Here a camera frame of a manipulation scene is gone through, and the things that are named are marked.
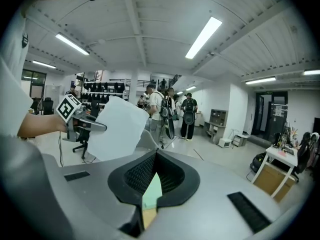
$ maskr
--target gray pants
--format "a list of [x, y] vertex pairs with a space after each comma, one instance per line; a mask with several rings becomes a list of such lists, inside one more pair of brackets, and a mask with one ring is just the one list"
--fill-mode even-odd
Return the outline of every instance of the gray pants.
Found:
[[162, 143], [162, 135], [161, 135], [161, 132], [163, 130], [163, 127], [164, 126], [164, 121], [163, 120], [154, 120], [154, 119], [151, 119], [149, 121], [149, 131], [150, 131], [150, 134], [153, 138], [153, 140], [155, 141], [155, 143], [159, 143], [161, 142]]

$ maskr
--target fluorescent light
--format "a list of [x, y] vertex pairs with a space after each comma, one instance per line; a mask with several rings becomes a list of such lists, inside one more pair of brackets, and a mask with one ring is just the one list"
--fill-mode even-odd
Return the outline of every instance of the fluorescent light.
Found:
[[38, 64], [38, 65], [42, 65], [42, 66], [45, 66], [45, 67], [48, 67], [48, 68], [56, 69], [55, 66], [51, 66], [51, 65], [49, 65], [49, 64], [42, 63], [42, 62], [39, 62], [39, 61], [36, 61], [36, 60], [32, 61], [32, 63]]
[[30, 77], [30, 76], [24, 76], [24, 78], [28, 78], [28, 79], [31, 79], [32, 77]]
[[188, 89], [185, 89], [186, 91], [190, 91], [190, 90], [192, 90], [192, 89], [194, 89], [194, 88], [196, 88], [196, 86], [191, 86], [191, 87], [189, 87]]
[[273, 76], [273, 77], [269, 77], [269, 78], [248, 81], [248, 82], [245, 82], [245, 83], [247, 85], [252, 85], [252, 84], [264, 83], [264, 82], [270, 82], [270, 81], [276, 81], [276, 78]]
[[81, 47], [79, 47], [78, 45], [76, 45], [75, 43], [71, 42], [70, 40], [68, 40], [67, 38], [65, 38], [63, 35], [61, 34], [57, 34], [55, 36], [56, 38], [60, 39], [62, 42], [65, 42], [67, 45], [71, 46], [72, 48], [76, 49], [77, 51], [79, 51], [80, 53], [84, 54], [84, 55], [89, 55], [89, 53], [87, 51], [85, 51], [84, 49], [82, 49]]
[[307, 75], [320, 75], [320, 69], [317, 70], [306, 70], [303, 73], [305, 76]]
[[211, 17], [185, 57], [187, 59], [193, 59], [221, 24], [222, 22], [220, 20]]

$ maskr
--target brown box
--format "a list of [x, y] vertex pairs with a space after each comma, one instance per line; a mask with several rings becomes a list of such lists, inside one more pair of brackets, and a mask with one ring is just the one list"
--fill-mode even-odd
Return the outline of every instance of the brown box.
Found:
[[[285, 178], [286, 173], [286, 171], [283, 171], [273, 166], [272, 164], [266, 163], [258, 178], [255, 180], [253, 184], [271, 196], [272, 193], [280, 185], [282, 180]], [[282, 186], [282, 188], [275, 195], [274, 200], [276, 200], [279, 203], [282, 200], [282, 198], [284, 198], [285, 195], [289, 192], [290, 188], [294, 183], [295, 179], [290, 175], [284, 183], [284, 185]]]

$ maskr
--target ceiling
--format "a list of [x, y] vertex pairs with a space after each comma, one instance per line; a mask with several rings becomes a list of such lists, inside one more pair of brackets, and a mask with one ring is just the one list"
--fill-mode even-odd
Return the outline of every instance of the ceiling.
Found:
[[[185, 58], [210, 17], [222, 25], [194, 59]], [[276, 76], [256, 91], [320, 88], [318, 77], [302, 76], [320, 68], [320, 56], [288, 0], [46, 0], [30, 8], [26, 30], [26, 64], [48, 63], [58, 74], [140, 68], [214, 80], [231, 72], [243, 82]]]

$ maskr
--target white floor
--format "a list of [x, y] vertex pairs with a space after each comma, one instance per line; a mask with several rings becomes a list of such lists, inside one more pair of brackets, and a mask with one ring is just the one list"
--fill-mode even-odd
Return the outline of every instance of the white floor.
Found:
[[[56, 158], [58, 165], [60, 166], [60, 152], [58, 146], [59, 133], [54, 132], [46, 135], [39, 136], [33, 140], [33, 142], [42, 153], [53, 155]], [[72, 148], [79, 146], [80, 143], [62, 141], [62, 157], [64, 166], [79, 165], [84, 163], [81, 159], [83, 149], [76, 150], [73, 153]], [[251, 142], [247, 142], [242, 147], [229, 147], [221, 148], [218, 145], [209, 142], [209, 138], [200, 135], [194, 135], [192, 141], [186, 141], [178, 136], [171, 143], [168, 140], [167, 145], [164, 149], [183, 155], [187, 155], [196, 159], [202, 159], [209, 163], [216, 163], [221, 166], [228, 168], [235, 172], [240, 177], [246, 179], [246, 176], [251, 171], [250, 163], [252, 162], [255, 155], [263, 153], [265, 150]], [[85, 161], [92, 161], [95, 157], [86, 152]], [[250, 173], [247, 178], [252, 180], [254, 177], [253, 173]], [[281, 210], [284, 212], [291, 206], [303, 202], [308, 196], [309, 191], [313, 187], [313, 180], [310, 177], [308, 171], [304, 171], [299, 174], [299, 183], [295, 184], [289, 193], [279, 203]]]

